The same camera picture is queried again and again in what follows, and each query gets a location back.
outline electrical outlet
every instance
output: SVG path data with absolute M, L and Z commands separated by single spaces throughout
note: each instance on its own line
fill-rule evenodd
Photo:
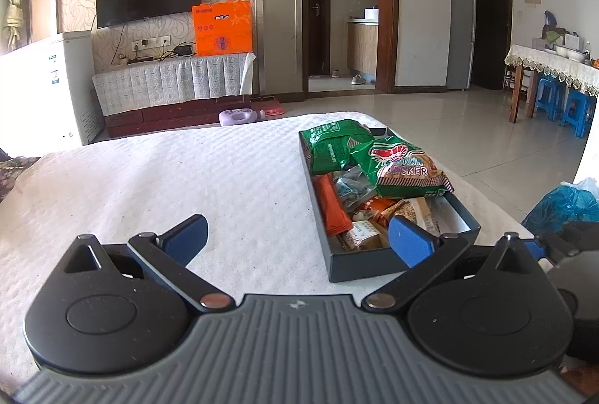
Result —
M 131 51 L 141 51 L 143 49 L 162 48 L 171 45 L 171 36 L 148 37 L 139 39 L 131 43 Z

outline white refrigerator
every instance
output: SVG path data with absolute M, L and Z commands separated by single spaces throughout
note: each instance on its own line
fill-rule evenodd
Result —
M 89 31 L 0 56 L 0 149 L 37 157 L 89 144 L 104 128 L 92 76 Z
M 451 0 L 448 89 L 470 88 L 476 31 L 476 0 Z

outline white tablecloth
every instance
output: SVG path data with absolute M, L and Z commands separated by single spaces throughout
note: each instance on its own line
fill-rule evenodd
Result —
M 254 53 L 235 53 L 140 62 L 95 74 L 94 87 L 104 117 L 157 105 L 251 94 L 255 57 Z
M 523 65 L 539 73 L 549 73 L 583 93 L 595 97 L 599 95 L 599 70 L 572 59 L 514 44 L 505 58 L 505 64 Z
M 36 370 L 22 334 L 29 303 L 80 233 L 104 244 L 163 233 L 194 213 L 209 222 L 207 246 L 188 266 L 235 297 L 245 293 L 339 294 L 356 301 L 394 275 L 330 283 L 300 160 L 298 131 L 354 118 L 304 115 L 115 139 L 49 154 L 0 204 L 0 388 L 14 391 Z M 447 171 L 455 194 L 482 225 L 477 243 L 513 218 Z

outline white bowl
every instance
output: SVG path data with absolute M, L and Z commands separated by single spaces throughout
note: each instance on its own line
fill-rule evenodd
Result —
M 572 61 L 583 62 L 585 61 L 586 55 L 584 53 L 574 51 L 573 49 L 569 49 L 568 58 L 570 58 Z
M 567 58 L 568 57 L 568 48 L 565 48 L 564 46 L 555 46 L 555 50 L 558 52 L 558 54 L 562 57 L 562 58 Z

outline wooden cabinet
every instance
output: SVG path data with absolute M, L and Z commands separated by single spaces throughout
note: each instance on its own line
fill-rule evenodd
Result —
M 347 24 L 347 67 L 376 75 L 378 24 Z

